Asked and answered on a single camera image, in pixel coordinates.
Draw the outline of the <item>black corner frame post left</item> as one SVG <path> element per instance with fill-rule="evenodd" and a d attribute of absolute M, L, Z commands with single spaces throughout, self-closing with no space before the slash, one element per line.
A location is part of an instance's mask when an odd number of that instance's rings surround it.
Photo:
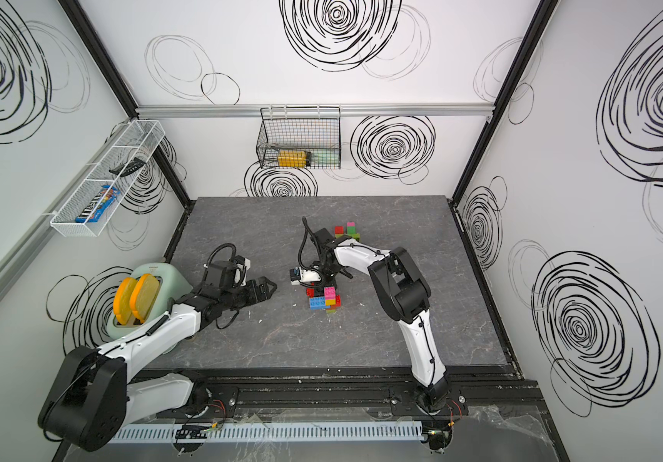
<path fill-rule="evenodd" d="M 87 48 L 91 58 L 106 80 L 112 94 L 116 96 L 119 104 L 125 111 L 125 114 L 130 119 L 137 119 L 138 104 L 136 99 L 133 97 L 127 84 L 125 84 L 125 80 L 121 77 L 121 74 L 107 52 L 104 43 L 96 32 L 87 13 L 85 13 L 83 7 L 80 5 L 80 2 L 77 0 L 58 0 L 57 3 L 62 8 L 65 15 L 67 15 L 73 28 L 77 31 L 79 38 Z M 171 187 L 180 205 L 184 209 L 190 210 L 193 201 L 189 198 L 187 190 L 185 190 L 182 182 L 177 177 L 177 173 L 166 156 L 166 151 L 162 147 L 159 147 L 152 157 L 156 159 L 159 170 L 167 180 L 168 185 Z"/>

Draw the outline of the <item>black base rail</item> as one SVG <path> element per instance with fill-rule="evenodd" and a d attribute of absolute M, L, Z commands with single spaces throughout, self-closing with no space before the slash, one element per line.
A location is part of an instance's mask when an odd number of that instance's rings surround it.
<path fill-rule="evenodd" d="M 187 369 L 205 381 L 229 414 L 249 409 L 361 407 L 415 415 L 418 382 L 405 367 L 312 369 Z M 447 370 L 447 402 L 463 414 L 489 405 L 547 406 L 539 385 L 510 366 L 453 367 Z"/>

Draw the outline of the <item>black corner frame post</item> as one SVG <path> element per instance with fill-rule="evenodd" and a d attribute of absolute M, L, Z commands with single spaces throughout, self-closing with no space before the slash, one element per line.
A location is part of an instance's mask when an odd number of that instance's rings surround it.
<path fill-rule="evenodd" d="M 80 5 L 80 2 L 77 0 L 58 0 L 57 3 L 62 8 L 65 15 L 67 15 L 73 28 L 77 31 L 79 38 L 87 48 L 91 58 L 106 80 L 112 94 L 116 96 L 119 104 L 125 111 L 125 114 L 130 119 L 137 119 L 138 104 L 136 99 L 133 97 L 127 84 L 125 84 L 125 80 L 121 77 L 121 74 L 107 52 L 104 43 L 96 32 L 87 13 L 85 13 L 83 7 Z M 184 209 L 190 210 L 193 201 L 189 198 L 187 190 L 185 190 L 182 182 L 177 177 L 177 173 L 166 156 L 166 151 L 162 147 L 159 147 L 152 157 L 156 159 L 159 170 L 167 180 L 168 185 L 171 187 L 180 205 Z"/>
<path fill-rule="evenodd" d="M 474 178 L 487 148 L 489 148 L 489 144 L 506 113 L 506 109 L 508 109 L 508 105 L 516 92 L 521 78 L 526 75 L 527 67 L 531 63 L 535 50 L 542 40 L 557 7 L 558 0 L 543 0 L 538 3 L 533 19 L 529 23 L 527 32 L 522 38 L 517 53 L 508 69 L 508 73 L 506 73 L 506 77 L 504 77 L 504 83 L 500 88 L 500 92 L 497 94 L 491 118 L 483 126 L 483 130 L 479 134 L 475 147 L 454 190 L 451 198 L 452 205 L 458 206 L 462 202 L 467 187 Z"/>

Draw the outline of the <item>blue lego brick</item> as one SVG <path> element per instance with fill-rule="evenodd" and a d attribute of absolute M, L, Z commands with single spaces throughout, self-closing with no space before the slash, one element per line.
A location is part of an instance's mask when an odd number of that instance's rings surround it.
<path fill-rule="evenodd" d="M 326 310 L 327 300 L 324 296 L 314 296 L 308 300 L 309 308 L 311 310 Z"/>

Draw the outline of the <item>yellow box in basket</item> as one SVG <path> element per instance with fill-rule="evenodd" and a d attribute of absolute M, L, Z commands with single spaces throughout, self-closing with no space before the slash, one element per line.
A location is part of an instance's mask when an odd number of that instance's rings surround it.
<path fill-rule="evenodd" d="M 310 163 L 307 151 L 282 149 L 277 154 L 277 166 L 284 169 L 304 169 Z"/>

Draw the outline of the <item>black remote control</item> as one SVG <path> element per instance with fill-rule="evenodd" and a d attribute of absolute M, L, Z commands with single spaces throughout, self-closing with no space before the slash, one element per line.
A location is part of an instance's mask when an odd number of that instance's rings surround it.
<path fill-rule="evenodd" d="M 112 167 L 109 172 L 117 178 L 123 178 L 137 173 L 137 171 L 140 171 L 145 165 L 146 162 L 143 159 L 133 158 L 127 163 Z"/>

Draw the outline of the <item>aluminium wall rail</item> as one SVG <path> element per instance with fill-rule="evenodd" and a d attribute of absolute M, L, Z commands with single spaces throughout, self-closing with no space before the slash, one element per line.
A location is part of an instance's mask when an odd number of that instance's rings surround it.
<path fill-rule="evenodd" d="M 106 138 L 106 141 L 96 151 L 92 159 L 85 164 L 67 187 L 56 196 L 52 204 L 47 206 L 45 211 L 35 219 L 29 229 L 25 231 L 23 237 L 14 244 L 13 248 L 4 255 L 4 258 L 0 261 L 0 302 L 52 238 L 54 231 L 50 226 L 50 218 L 60 210 L 66 200 L 85 181 L 89 171 L 106 152 L 106 146 L 110 142 L 115 141 L 117 135 L 123 134 L 129 123 L 130 119 L 125 119 L 114 126 L 113 133 Z"/>
<path fill-rule="evenodd" d="M 490 117 L 495 110 L 491 103 L 306 103 L 306 104 L 193 104 L 145 105 L 136 109 L 147 119 L 207 119 L 208 117 L 341 117 L 435 116 Z"/>

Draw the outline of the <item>black corner frame post right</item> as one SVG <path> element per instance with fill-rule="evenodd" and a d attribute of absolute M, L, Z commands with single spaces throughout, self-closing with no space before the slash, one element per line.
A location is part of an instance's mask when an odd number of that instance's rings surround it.
<path fill-rule="evenodd" d="M 529 23 L 527 32 L 522 38 L 517 53 L 508 69 L 508 73 L 506 73 L 506 77 L 504 77 L 504 83 L 500 88 L 500 92 L 497 94 L 491 118 L 483 126 L 483 130 L 479 134 L 475 147 L 454 190 L 451 198 L 452 205 L 458 206 L 462 202 L 467 187 L 474 178 L 487 148 L 489 148 L 489 144 L 506 113 L 506 109 L 508 109 L 508 105 L 516 92 L 521 78 L 526 75 L 527 67 L 531 63 L 535 50 L 542 40 L 557 7 L 558 0 L 543 0 L 538 3 L 533 19 Z"/>

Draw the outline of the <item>yellow toast slice right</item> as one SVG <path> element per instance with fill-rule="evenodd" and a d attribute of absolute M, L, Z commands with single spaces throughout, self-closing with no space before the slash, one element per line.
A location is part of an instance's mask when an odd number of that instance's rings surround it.
<path fill-rule="evenodd" d="M 146 321 L 159 290 L 160 282 L 158 278 L 150 273 L 141 275 L 136 279 L 136 286 L 131 296 L 130 307 L 133 317 L 139 323 Z"/>

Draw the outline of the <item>yellow toast slice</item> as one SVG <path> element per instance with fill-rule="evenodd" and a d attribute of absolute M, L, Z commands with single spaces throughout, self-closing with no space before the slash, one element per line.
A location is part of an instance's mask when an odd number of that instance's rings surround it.
<path fill-rule="evenodd" d="M 117 290 L 113 300 L 113 313 L 118 325 L 127 325 L 133 317 L 130 300 L 135 286 L 136 280 L 132 277 L 127 277 L 122 281 Z"/>
<path fill-rule="evenodd" d="M 150 273 L 141 275 L 136 279 L 136 286 L 131 296 L 130 307 L 133 317 L 139 323 L 146 321 L 159 290 L 160 282 L 158 278 Z"/>

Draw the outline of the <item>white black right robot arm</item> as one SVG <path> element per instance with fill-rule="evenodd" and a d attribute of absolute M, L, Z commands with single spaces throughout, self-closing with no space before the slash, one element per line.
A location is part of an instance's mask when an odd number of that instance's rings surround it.
<path fill-rule="evenodd" d="M 291 283 L 306 289 L 312 308 L 339 304 L 336 277 L 352 278 L 350 270 L 370 277 L 379 305 L 401 329 L 418 383 L 417 406 L 427 414 L 439 412 L 450 391 L 446 367 L 438 353 L 429 316 L 431 286 L 404 248 L 386 250 L 362 244 L 351 235 L 334 236 L 327 229 L 312 231 L 302 218 L 304 238 Z"/>

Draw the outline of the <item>blue candy packet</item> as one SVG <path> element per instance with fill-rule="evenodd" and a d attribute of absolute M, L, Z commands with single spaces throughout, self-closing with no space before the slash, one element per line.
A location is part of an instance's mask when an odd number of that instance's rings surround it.
<path fill-rule="evenodd" d="M 102 185 L 91 201 L 75 218 L 75 223 L 97 223 L 105 211 L 118 199 L 121 191 L 115 186 Z"/>

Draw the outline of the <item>yellow toast slice left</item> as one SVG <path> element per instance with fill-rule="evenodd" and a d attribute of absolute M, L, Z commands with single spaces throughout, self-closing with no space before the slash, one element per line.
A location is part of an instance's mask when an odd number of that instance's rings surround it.
<path fill-rule="evenodd" d="M 135 286 L 136 280 L 132 277 L 127 277 L 122 281 L 117 290 L 113 300 L 113 313 L 118 325 L 127 325 L 133 317 L 130 300 Z"/>

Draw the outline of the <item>aluminium wall rail back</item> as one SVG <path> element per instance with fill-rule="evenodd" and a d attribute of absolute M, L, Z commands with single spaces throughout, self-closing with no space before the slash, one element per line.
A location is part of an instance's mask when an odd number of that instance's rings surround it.
<path fill-rule="evenodd" d="M 306 103 L 306 104 L 193 104 L 145 105 L 136 109 L 147 119 L 207 119 L 208 117 L 341 117 L 435 116 L 490 117 L 495 110 L 491 103 Z"/>

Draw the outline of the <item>green item in basket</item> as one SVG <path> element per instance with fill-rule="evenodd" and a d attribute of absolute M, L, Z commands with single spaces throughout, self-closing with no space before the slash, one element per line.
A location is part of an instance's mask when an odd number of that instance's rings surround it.
<path fill-rule="evenodd" d="M 339 169 L 341 153 L 336 148 L 313 148 L 308 151 L 310 169 Z"/>

